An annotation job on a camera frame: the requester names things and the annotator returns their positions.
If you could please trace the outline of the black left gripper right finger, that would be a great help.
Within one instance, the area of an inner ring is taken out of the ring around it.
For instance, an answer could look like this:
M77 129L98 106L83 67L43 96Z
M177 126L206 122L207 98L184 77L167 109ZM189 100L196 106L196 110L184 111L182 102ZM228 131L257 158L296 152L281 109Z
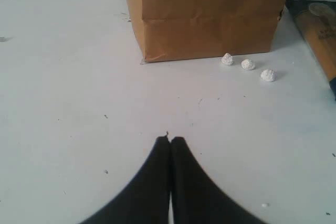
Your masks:
M262 223L228 197L201 168L186 140L171 141L174 223Z

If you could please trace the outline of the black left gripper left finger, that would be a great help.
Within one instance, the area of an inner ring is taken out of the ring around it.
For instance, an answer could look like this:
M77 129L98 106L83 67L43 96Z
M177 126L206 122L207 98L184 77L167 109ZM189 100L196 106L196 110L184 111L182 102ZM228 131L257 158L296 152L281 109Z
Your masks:
M83 223L168 223L170 150L167 136L159 136L132 180Z

